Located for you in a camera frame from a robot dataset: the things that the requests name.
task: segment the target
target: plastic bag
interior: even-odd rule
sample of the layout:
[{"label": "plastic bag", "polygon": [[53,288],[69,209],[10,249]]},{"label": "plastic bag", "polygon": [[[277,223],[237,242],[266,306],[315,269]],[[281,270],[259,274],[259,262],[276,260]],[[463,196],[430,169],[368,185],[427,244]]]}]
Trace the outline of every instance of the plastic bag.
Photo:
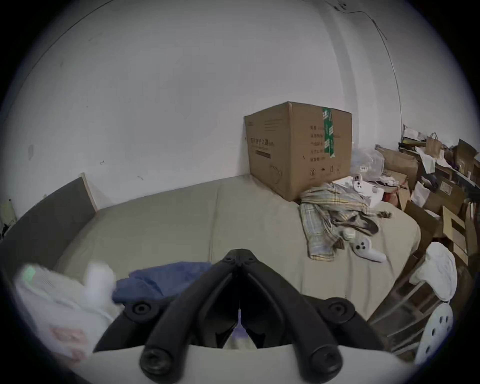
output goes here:
[{"label": "plastic bag", "polygon": [[115,275],[89,264],[86,285],[35,264],[15,278],[21,312],[36,336],[65,363],[85,360],[121,309],[111,301]]},{"label": "plastic bag", "polygon": [[375,181],[384,171],[385,159],[375,149],[352,148],[350,174],[360,174],[364,180]]}]

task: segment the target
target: brown paper bag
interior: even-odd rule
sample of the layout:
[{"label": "brown paper bag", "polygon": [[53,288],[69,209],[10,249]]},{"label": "brown paper bag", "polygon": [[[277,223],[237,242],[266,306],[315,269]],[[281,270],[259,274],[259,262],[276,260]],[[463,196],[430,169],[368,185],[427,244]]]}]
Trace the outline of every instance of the brown paper bag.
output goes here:
[{"label": "brown paper bag", "polygon": [[384,156],[385,169],[407,175],[408,187],[411,191],[414,190],[415,183],[417,182],[419,161],[413,156],[382,148],[379,145],[376,146],[375,149]]},{"label": "brown paper bag", "polygon": [[427,145],[425,147],[425,153],[436,159],[440,157],[440,150],[442,149],[442,142],[438,140],[437,133],[434,132],[427,137]]}]

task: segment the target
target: wall cable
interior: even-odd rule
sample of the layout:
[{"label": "wall cable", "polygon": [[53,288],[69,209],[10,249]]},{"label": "wall cable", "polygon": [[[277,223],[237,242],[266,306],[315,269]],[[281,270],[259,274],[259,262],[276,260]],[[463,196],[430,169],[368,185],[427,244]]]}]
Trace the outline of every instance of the wall cable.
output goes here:
[{"label": "wall cable", "polygon": [[393,71],[393,76],[395,78],[395,84],[396,84],[396,92],[398,94],[398,105],[399,105],[399,109],[400,109],[400,129],[401,129],[401,134],[400,134],[400,140],[403,136],[403,115],[402,115],[402,101],[401,101],[401,98],[400,98],[400,88],[398,86],[398,80],[396,78],[396,71],[395,71],[395,67],[393,65],[393,62],[392,62],[392,57],[390,56],[390,51],[388,50],[388,47],[387,47],[387,44],[385,43],[387,39],[387,37],[385,36],[385,34],[382,32],[382,30],[380,29],[380,27],[378,26],[378,24],[375,22],[374,19],[372,19],[370,17],[370,15],[365,12],[365,11],[350,11],[350,12],[347,12],[347,11],[343,11],[343,10],[340,10],[338,7],[336,7],[335,5],[333,4],[330,4],[328,1],[324,0],[325,3],[327,3],[328,5],[330,5],[333,9],[335,9],[336,11],[340,12],[340,13],[346,13],[346,14],[349,14],[349,13],[363,13],[365,14],[373,23],[373,25],[375,26],[375,29],[377,30],[379,36],[380,36],[380,39],[382,39],[382,43],[384,44],[384,47],[387,51],[387,55],[388,55],[388,59],[390,60],[390,65],[392,66],[392,71]]}]

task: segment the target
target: plaid shirt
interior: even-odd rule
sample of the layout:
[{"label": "plaid shirt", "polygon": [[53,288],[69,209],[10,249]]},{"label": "plaid shirt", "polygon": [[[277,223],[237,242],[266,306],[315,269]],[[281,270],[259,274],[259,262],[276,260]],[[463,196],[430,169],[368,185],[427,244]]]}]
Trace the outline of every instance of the plaid shirt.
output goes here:
[{"label": "plaid shirt", "polygon": [[356,192],[332,183],[310,188],[300,196],[300,214],[308,241],[308,253],[314,260],[332,261],[334,247],[344,249],[342,226],[354,227],[369,235],[364,216],[371,216],[369,202]]}]

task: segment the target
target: white game controller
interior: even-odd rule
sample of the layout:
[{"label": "white game controller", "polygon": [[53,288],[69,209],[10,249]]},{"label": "white game controller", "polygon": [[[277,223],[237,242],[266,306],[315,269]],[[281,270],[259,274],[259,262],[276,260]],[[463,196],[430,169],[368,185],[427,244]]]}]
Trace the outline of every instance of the white game controller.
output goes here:
[{"label": "white game controller", "polygon": [[359,257],[363,257],[364,259],[372,261],[377,261],[379,263],[387,259],[384,253],[372,249],[372,241],[366,236],[361,236],[358,239],[355,239],[350,244],[352,246],[353,252]]},{"label": "white game controller", "polygon": [[363,178],[361,175],[356,175],[353,178],[353,190],[357,193],[363,194]]}]

